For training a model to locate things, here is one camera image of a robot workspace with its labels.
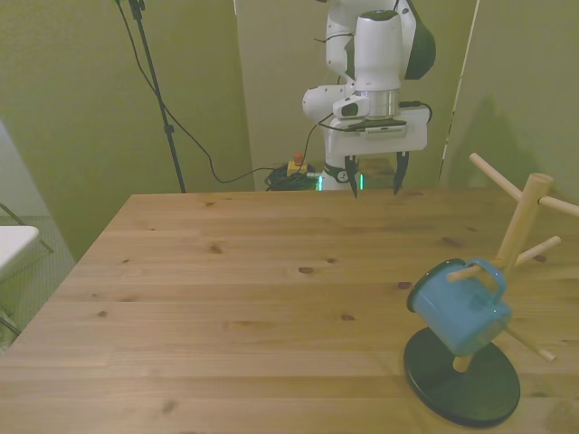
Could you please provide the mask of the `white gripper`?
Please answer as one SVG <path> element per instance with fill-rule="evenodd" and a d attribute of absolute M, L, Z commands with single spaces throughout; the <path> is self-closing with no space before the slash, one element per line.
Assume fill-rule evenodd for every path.
<path fill-rule="evenodd" d="M 396 154 L 393 192 L 403 186 L 410 153 L 427 145 L 428 109 L 403 108 L 394 118 L 369 120 L 333 117 L 324 122 L 326 158 L 345 156 L 347 180 L 355 197 L 358 195 L 356 156 Z"/>

